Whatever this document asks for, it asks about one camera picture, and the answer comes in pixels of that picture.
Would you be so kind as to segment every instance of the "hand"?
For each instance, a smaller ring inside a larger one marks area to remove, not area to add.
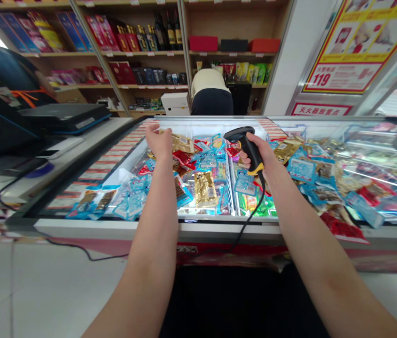
[[[273,153],[272,148],[270,148],[269,142],[264,141],[262,138],[255,136],[252,133],[247,133],[247,138],[258,147],[259,153],[263,158],[264,172],[267,175],[273,175],[273,172],[276,168],[284,167]],[[245,167],[249,168],[251,159],[248,158],[247,154],[241,151],[240,157],[242,159],[242,162],[245,164]]]
[[[173,160],[172,156],[172,143],[171,129],[159,135],[159,124],[153,124],[146,128],[145,137],[147,138],[148,146],[153,154],[156,156],[156,161],[160,160]]]

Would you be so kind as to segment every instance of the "barcode scanner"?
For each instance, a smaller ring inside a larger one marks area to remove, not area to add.
[[[264,169],[264,164],[258,147],[247,138],[248,132],[255,134],[255,128],[249,126],[240,127],[229,131],[223,137],[230,142],[239,142],[242,150],[247,154],[249,159],[251,159],[248,174],[254,176],[258,175],[259,172]]]

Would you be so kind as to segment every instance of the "floor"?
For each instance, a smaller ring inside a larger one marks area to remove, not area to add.
[[[124,268],[122,259],[90,262],[75,248],[0,243],[0,338],[80,337]],[[397,275],[362,277],[397,318]]]

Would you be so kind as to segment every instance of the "glass display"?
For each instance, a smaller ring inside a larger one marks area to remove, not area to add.
[[[252,126],[270,142],[298,189],[338,238],[363,243],[359,224],[397,225],[397,126],[381,119],[152,118],[133,126],[84,163],[39,212],[42,218],[136,221],[146,200],[156,158],[145,128],[173,132],[173,162],[180,219],[242,221],[262,195],[247,175],[238,144],[222,136]],[[253,221],[277,221],[272,192]]]

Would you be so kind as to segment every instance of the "wine bottle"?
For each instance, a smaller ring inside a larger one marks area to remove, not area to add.
[[[181,28],[179,27],[179,16],[178,10],[175,8],[175,34],[176,34],[176,43],[178,45],[178,50],[183,50],[183,39],[181,37]]]
[[[157,42],[159,43],[159,50],[166,50],[166,45],[164,42],[164,36],[163,32],[161,29],[161,23],[159,22],[159,18],[157,14],[155,13],[155,31],[156,31],[156,36],[157,36]]]
[[[173,26],[171,25],[170,14],[168,11],[167,11],[167,33],[169,34],[169,43],[170,43],[171,49],[177,50],[178,45],[176,44],[175,30],[173,29]]]

